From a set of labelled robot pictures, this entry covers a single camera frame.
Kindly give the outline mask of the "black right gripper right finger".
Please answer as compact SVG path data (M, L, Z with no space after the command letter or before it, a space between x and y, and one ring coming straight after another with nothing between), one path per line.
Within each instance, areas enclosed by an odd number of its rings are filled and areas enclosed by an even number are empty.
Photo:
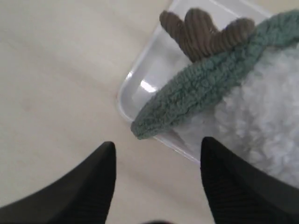
M202 140L200 171L215 223L299 222L299 190L253 167L215 138Z

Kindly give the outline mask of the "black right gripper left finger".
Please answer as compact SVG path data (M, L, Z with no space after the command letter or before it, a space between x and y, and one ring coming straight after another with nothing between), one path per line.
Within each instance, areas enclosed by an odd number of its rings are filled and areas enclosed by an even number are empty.
M106 141L69 173L1 207L2 224L104 224L116 182L116 148Z

